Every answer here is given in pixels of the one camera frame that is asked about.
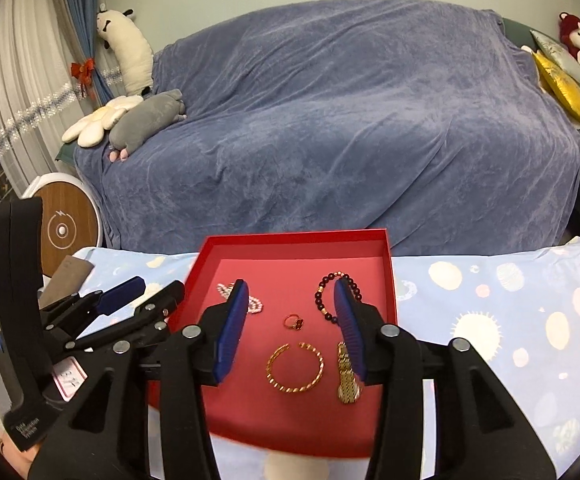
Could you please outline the person's left hand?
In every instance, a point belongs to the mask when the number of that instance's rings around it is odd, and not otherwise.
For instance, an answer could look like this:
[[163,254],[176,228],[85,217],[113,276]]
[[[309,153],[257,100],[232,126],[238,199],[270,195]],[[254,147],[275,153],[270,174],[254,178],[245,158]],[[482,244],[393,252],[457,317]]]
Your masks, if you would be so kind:
[[0,432],[0,453],[23,479],[28,478],[30,467],[40,448],[41,444],[37,443],[27,450],[21,451],[6,431]]

